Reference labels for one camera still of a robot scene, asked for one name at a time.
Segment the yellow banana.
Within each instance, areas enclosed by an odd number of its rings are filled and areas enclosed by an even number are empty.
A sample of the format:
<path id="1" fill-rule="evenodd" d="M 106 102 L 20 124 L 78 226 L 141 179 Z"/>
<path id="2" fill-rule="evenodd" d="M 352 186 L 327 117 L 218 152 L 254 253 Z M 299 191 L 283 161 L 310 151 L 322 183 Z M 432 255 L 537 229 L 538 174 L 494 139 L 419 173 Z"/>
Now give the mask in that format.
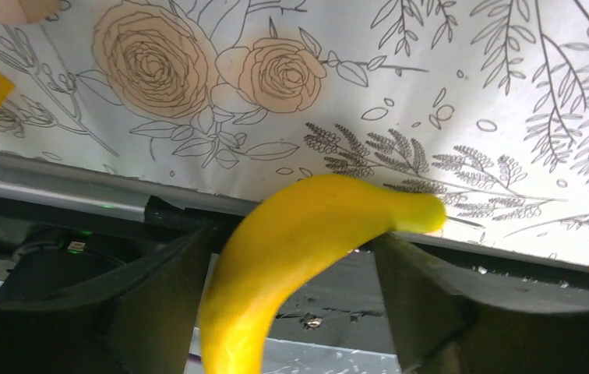
<path id="1" fill-rule="evenodd" d="M 259 373 L 279 308 L 302 285 L 391 231 L 427 234 L 446 222 L 443 202 L 346 175 L 314 175 L 247 215 L 218 257 L 198 324 L 207 373 Z"/>

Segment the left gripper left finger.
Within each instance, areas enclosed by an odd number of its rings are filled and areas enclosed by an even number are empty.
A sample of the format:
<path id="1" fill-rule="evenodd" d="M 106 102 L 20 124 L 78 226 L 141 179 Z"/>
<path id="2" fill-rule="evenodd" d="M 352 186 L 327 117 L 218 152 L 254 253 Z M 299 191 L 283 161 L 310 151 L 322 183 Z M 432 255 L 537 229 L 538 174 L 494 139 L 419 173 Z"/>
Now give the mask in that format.
<path id="1" fill-rule="evenodd" d="M 90 235 L 23 250 L 0 286 L 0 373 L 183 373 L 213 232 L 149 253 Z"/>

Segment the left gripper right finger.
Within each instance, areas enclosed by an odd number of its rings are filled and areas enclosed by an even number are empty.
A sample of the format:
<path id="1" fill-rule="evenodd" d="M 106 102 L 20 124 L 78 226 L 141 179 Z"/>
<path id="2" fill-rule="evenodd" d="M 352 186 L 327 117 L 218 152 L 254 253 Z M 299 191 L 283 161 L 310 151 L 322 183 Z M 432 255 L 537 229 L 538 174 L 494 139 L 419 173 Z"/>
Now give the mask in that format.
<path id="1" fill-rule="evenodd" d="M 589 373 L 589 267 L 372 241 L 405 373 Z"/>

